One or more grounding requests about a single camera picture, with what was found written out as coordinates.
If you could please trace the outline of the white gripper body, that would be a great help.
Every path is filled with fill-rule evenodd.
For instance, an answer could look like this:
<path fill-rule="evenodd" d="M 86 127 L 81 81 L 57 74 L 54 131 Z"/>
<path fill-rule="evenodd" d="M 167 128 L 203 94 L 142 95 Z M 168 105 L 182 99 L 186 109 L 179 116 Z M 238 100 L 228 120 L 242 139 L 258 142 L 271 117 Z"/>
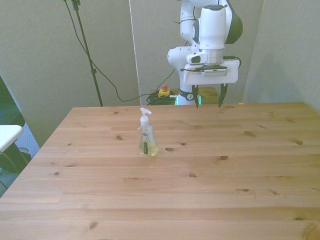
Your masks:
<path fill-rule="evenodd" d="M 186 85 L 236 83 L 238 68 L 238 60 L 225 60 L 218 65 L 187 64 L 183 69 L 183 83 Z"/>

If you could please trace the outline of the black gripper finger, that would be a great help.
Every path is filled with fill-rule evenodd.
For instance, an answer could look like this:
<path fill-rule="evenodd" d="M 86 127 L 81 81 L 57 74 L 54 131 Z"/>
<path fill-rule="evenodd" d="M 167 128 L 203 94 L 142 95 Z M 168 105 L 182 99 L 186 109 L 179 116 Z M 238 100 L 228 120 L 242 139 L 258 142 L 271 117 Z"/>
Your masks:
<path fill-rule="evenodd" d="M 220 95 L 218 98 L 218 107 L 220 108 L 224 102 L 224 99 L 226 97 L 227 94 L 227 90 L 228 90 L 228 84 L 227 83 L 222 83 L 220 85 Z"/>
<path fill-rule="evenodd" d="M 197 85 L 192 85 L 192 94 L 193 94 L 193 99 L 195 102 L 195 105 L 197 108 L 199 108 L 199 87 Z"/>

